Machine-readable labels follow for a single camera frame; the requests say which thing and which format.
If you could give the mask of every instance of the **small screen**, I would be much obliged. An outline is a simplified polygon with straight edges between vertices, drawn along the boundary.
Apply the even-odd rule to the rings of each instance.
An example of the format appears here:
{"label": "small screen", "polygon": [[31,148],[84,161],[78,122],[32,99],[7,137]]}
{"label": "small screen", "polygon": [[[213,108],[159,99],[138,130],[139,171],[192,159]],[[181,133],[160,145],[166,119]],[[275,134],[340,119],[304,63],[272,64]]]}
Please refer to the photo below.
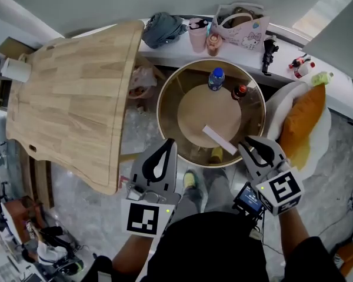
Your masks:
{"label": "small screen", "polygon": [[239,199],[256,212],[259,211],[262,206],[261,201],[257,199],[255,192],[249,186],[246,186]]}

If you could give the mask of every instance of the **white cloth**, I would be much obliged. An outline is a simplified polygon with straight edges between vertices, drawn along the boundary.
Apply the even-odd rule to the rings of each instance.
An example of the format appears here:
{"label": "white cloth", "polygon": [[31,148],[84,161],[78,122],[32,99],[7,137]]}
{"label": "white cloth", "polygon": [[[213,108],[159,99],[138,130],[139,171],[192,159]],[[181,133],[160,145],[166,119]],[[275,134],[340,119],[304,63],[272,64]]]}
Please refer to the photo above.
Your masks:
{"label": "white cloth", "polygon": [[68,254],[64,247],[47,246],[41,241],[38,242],[36,252],[38,253],[39,263],[46,266],[53,265],[55,262],[59,261],[61,258],[64,258]]}

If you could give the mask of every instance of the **cushion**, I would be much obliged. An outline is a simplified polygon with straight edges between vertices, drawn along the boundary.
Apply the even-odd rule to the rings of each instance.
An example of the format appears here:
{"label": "cushion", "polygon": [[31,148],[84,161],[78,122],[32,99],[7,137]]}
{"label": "cushion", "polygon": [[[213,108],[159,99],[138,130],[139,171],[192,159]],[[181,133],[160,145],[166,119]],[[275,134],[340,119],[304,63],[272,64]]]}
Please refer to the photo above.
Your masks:
{"label": "cushion", "polygon": [[282,132],[282,125],[293,101],[309,91],[305,82],[296,81],[287,84],[278,90],[266,103],[267,114],[264,124],[264,136],[277,140]]}
{"label": "cushion", "polygon": [[318,85],[301,96],[289,112],[282,128],[279,144],[291,157],[306,141],[319,121],[325,105],[325,86]]}

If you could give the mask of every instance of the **white stick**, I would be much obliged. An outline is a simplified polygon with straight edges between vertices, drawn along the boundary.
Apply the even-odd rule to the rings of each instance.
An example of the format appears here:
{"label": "white stick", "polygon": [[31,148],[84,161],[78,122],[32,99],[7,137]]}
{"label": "white stick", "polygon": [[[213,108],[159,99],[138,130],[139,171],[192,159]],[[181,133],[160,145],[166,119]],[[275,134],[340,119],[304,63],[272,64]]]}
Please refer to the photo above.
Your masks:
{"label": "white stick", "polygon": [[232,156],[237,152],[237,148],[230,142],[226,141],[223,137],[217,134],[214,130],[212,130],[208,125],[204,126],[202,129],[204,133],[206,133],[212,140],[216,141],[223,149],[225,149]]}

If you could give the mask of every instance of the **orange pillow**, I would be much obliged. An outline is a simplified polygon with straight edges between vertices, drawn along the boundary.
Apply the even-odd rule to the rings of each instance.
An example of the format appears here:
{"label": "orange pillow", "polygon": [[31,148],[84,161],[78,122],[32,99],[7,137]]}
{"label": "orange pillow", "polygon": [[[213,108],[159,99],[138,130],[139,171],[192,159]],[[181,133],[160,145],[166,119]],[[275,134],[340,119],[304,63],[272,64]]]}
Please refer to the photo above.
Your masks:
{"label": "orange pillow", "polygon": [[291,157],[319,121],[325,103],[325,86],[318,85],[301,96],[284,121],[279,144]]}

